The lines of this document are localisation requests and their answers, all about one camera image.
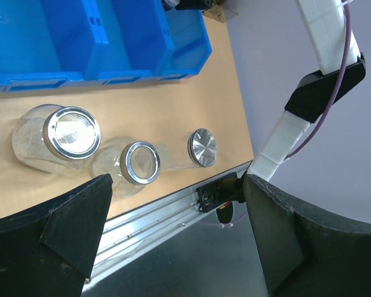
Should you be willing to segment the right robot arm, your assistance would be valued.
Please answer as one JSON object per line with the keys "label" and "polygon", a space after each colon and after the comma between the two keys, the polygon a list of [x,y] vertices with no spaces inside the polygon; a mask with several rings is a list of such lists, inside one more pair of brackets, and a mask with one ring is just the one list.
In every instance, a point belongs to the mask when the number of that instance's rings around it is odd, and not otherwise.
{"label": "right robot arm", "polygon": [[303,77],[263,147],[242,174],[230,173],[198,188],[198,210],[220,212],[245,202],[252,175],[269,181],[279,166],[312,140],[332,106],[366,76],[365,56],[352,32],[349,1],[297,1],[319,69]]}

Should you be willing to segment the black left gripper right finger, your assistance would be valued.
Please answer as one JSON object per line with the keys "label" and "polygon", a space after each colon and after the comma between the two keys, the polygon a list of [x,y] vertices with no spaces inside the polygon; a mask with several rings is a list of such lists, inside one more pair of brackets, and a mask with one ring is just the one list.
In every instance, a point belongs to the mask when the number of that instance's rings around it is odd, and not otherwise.
{"label": "black left gripper right finger", "polygon": [[254,175],[245,177],[244,194],[270,296],[371,296],[371,223]]}

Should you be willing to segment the round glass jar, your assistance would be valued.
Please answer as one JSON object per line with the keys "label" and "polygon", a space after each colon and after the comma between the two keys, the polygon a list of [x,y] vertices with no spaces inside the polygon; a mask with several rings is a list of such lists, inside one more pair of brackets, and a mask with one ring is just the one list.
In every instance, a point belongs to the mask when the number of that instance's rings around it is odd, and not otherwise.
{"label": "round glass jar", "polygon": [[131,197],[154,182],[160,173],[157,148],[129,136],[110,139],[91,163],[93,176],[109,174],[115,199]]}
{"label": "round glass jar", "polygon": [[73,176],[90,164],[101,138],[98,121],[87,110],[44,104],[18,120],[12,131],[12,148],[24,165]]}

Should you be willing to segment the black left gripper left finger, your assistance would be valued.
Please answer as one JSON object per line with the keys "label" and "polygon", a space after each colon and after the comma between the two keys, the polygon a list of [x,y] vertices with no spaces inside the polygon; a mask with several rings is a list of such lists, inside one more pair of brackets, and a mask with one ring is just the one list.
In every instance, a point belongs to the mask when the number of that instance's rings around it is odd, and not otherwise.
{"label": "black left gripper left finger", "polygon": [[0,296],[80,296],[113,195],[103,174],[0,218]]}

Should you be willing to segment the glass jar silver lid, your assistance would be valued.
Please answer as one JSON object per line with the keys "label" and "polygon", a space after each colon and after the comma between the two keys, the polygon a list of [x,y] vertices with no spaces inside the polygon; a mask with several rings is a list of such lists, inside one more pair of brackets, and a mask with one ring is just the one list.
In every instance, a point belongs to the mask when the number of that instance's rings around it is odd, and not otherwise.
{"label": "glass jar silver lid", "polygon": [[212,132],[198,128],[167,144],[165,168],[186,170],[209,168],[218,158],[218,145]]}

